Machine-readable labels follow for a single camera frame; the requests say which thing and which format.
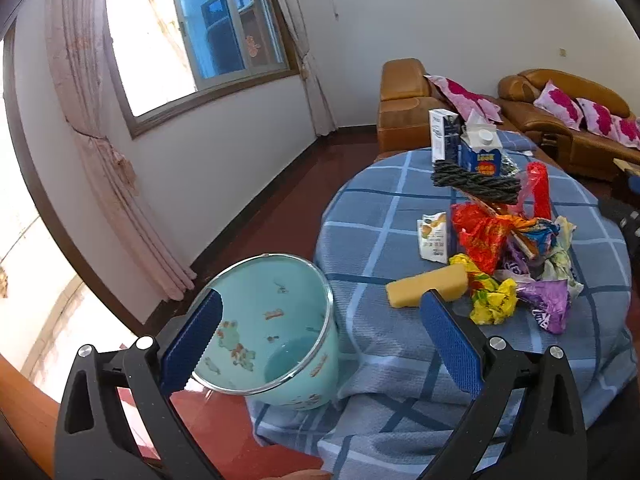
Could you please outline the purple snack wrapper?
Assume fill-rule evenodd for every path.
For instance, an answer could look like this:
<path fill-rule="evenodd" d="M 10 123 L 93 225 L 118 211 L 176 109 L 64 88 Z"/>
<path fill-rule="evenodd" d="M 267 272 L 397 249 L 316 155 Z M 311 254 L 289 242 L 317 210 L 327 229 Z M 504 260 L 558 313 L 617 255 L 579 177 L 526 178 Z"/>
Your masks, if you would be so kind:
<path fill-rule="evenodd" d="M 561 335 L 566 330 L 570 310 L 567 281 L 538 281 L 516 286 L 516 296 L 523 301 L 537 325 L 546 332 Z"/>

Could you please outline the yellow plastic bag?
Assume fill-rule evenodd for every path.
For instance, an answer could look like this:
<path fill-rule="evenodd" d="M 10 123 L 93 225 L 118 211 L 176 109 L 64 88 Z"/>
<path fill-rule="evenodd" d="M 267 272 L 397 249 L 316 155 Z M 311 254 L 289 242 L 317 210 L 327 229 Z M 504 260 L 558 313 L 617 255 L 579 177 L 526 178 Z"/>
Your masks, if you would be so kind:
<path fill-rule="evenodd" d="M 487 273 L 480 270 L 473 260 L 465 254 L 449 258 L 450 264 L 461 264 L 468 276 L 469 294 L 472 301 L 470 319 L 476 325 L 498 325 L 514 315 L 518 297 L 516 281 L 507 278 L 498 283 Z"/>

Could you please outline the yellow white patterned bag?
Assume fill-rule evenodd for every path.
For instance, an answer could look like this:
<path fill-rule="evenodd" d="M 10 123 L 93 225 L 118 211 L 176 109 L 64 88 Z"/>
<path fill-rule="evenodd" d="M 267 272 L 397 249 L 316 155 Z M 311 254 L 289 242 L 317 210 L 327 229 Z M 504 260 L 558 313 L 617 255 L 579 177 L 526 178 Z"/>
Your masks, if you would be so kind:
<path fill-rule="evenodd" d="M 541 281 L 566 281 L 568 294 L 571 300 L 575 300 L 584 290 L 582 284 L 575 276 L 570 248 L 576 226 L 563 216 L 557 216 L 554 225 L 559 228 L 555 242 L 544 258 Z"/>

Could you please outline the yellow sponge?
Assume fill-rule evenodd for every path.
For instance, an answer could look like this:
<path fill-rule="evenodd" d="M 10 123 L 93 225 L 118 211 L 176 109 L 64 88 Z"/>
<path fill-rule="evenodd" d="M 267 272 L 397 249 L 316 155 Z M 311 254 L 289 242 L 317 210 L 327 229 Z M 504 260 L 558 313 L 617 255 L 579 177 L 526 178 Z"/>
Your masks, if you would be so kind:
<path fill-rule="evenodd" d="M 450 264 L 440 269 L 403 278 L 385 286 L 388 302 L 392 308 L 415 308 L 422 296 L 434 290 L 445 301 L 460 299 L 469 287 L 468 274 L 463 264 Z"/>

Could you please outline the orange red snack bag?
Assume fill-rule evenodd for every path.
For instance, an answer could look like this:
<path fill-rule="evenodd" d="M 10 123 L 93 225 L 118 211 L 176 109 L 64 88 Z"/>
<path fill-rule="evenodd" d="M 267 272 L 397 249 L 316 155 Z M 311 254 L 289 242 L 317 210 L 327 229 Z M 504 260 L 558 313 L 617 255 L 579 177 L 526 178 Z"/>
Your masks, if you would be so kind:
<path fill-rule="evenodd" d="M 482 272 L 491 275 L 512 231 L 532 228 L 536 220 L 515 214 L 488 214 L 479 204 L 464 203 L 451 206 L 451 223 L 466 254 Z"/>

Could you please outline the white printed wrapper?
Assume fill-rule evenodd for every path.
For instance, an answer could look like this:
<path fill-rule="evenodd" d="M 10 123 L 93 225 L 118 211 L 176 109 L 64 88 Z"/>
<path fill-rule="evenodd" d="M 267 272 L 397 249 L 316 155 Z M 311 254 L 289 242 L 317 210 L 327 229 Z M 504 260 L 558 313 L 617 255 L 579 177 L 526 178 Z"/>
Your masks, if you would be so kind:
<path fill-rule="evenodd" d="M 437 214 L 424 214 L 416 222 L 419 254 L 423 260 L 447 264 L 448 257 L 448 219 L 445 211 Z"/>

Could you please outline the brown orange snack wrapper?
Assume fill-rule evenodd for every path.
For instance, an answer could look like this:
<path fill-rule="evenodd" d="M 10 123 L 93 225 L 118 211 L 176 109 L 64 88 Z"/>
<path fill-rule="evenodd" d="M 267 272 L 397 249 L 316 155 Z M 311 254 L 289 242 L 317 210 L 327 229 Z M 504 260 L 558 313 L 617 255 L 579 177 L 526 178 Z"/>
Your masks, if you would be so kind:
<path fill-rule="evenodd" d="M 525 255 L 527 259 L 533 260 L 539 256 L 536 244 L 519 230 L 512 229 L 511 236 L 514 238 L 515 244 L 518 245 L 518 248 L 520 248 L 520 251 Z"/>

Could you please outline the teal cartoon trash bin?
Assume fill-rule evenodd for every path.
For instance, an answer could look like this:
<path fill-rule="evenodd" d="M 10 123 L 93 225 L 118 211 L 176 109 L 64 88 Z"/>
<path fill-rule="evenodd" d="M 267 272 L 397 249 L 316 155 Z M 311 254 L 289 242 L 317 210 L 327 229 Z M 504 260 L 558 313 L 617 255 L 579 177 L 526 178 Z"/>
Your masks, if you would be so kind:
<path fill-rule="evenodd" d="M 192 378 L 210 390 L 308 411 L 332 401 L 338 330 L 330 284 L 318 266 L 263 254 L 229 266 L 193 300 L 221 299 L 221 318 Z"/>

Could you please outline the blue plaid tablecloth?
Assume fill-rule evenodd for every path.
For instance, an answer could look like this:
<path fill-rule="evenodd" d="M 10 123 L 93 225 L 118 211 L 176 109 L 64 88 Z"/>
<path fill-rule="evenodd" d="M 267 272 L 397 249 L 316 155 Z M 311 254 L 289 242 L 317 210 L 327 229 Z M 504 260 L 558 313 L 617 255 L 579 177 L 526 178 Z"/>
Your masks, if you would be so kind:
<path fill-rule="evenodd" d="M 419 254 L 416 224 L 441 214 L 457 194 L 432 182 L 432 156 L 412 151 L 362 170 L 323 217 L 316 261 L 334 295 L 342 384 L 336 405 L 295 414 L 250 402 L 258 441 L 318 456 L 339 479 L 412 479 L 435 457 L 469 403 L 442 364 L 412 302 L 401 289 L 434 280 Z M 576 226 L 570 248 L 582 292 L 566 330 L 542 330 L 527 310 L 486 333 L 520 350 L 561 347 L 574 374 L 594 478 L 639 474 L 639 411 L 626 404 L 637 359 L 626 325 L 631 273 L 622 234 L 602 218 L 596 198 L 551 169 L 552 208 Z"/>

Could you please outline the dark snack packet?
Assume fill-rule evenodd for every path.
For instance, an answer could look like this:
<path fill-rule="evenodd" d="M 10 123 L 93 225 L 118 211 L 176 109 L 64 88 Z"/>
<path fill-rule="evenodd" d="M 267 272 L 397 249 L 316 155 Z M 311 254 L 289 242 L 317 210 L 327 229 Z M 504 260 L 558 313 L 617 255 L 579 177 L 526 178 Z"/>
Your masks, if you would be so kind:
<path fill-rule="evenodd" d="M 501 151 L 500 176 L 504 178 L 515 178 L 521 169 L 509 156 L 506 151 Z"/>

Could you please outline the blue Look milk carton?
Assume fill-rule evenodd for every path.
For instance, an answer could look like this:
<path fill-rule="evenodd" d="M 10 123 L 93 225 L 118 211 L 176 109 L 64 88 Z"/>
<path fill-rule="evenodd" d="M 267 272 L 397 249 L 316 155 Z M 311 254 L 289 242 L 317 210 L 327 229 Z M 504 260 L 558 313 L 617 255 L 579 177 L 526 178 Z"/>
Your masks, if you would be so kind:
<path fill-rule="evenodd" d="M 502 164 L 502 143 L 495 128 L 465 129 L 460 141 L 460 165 L 474 174 L 499 177 Z"/>

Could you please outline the tall dark blue milk carton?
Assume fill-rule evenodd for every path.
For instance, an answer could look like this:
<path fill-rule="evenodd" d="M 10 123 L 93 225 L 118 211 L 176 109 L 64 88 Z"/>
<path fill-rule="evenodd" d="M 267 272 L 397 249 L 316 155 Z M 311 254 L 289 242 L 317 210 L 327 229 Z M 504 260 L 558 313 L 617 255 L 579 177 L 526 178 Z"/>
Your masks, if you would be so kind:
<path fill-rule="evenodd" d="M 459 160 L 460 122 L 457 113 L 434 108 L 430 114 L 432 162 Z"/>

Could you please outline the pink floral pillow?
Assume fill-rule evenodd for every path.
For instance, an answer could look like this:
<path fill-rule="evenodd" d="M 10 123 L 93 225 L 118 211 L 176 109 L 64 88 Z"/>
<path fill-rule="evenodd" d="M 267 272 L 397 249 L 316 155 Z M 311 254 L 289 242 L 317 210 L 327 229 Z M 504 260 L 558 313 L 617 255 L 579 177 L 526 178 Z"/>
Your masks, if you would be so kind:
<path fill-rule="evenodd" d="M 534 105 L 558 118 L 569 129 L 578 131 L 582 125 L 582 109 L 552 80 L 547 81 Z"/>
<path fill-rule="evenodd" d="M 577 103 L 582 109 L 587 130 L 590 133 L 615 142 L 620 140 L 620 118 L 618 116 L 613 115 L 606 106 L 597 102 L 578 98 Z"/>
<path fill-rule="evenodd" d="M 425 75 L 425 78 L 439 90 L 439 92 L 452 104 L 462 119 L 467 122 L 472 113 L 479 114 L 480 117 L 501 124 L 500 106 L 490 99 L 480 94 L 471 92 L 464 88 L 462 84 L 452 79 L 436 76 Z"/>
<path fill-rule="evenodd" d="M 626 148 L 640 148 L 640 129 L 637 119 L 615 118 L 617 140 Z"/>

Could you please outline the wood framed window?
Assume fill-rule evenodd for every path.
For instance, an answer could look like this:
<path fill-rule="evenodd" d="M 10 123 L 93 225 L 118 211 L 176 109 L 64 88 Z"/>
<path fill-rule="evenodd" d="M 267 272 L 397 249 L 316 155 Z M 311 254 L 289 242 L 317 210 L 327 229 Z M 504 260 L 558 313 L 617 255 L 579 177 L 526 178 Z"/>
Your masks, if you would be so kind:
<path fill-rule="evenodd" d="M 133 138 L 298 71 L 277 0 L 106 0 L 105 51 Z"/>

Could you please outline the pink right curtain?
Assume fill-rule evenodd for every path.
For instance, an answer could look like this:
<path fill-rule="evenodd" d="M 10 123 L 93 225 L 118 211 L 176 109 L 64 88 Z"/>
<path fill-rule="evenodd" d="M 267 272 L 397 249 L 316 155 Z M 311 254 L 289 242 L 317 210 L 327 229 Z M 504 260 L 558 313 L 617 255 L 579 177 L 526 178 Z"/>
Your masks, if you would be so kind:
<path fill-rule="evenodd" d="M 314 133 L 327 136 L 336 129 L 336 123 L 311 51 L 302 7 L 299 0 L 278 0 L 278 3 L 299 60 Z"/>

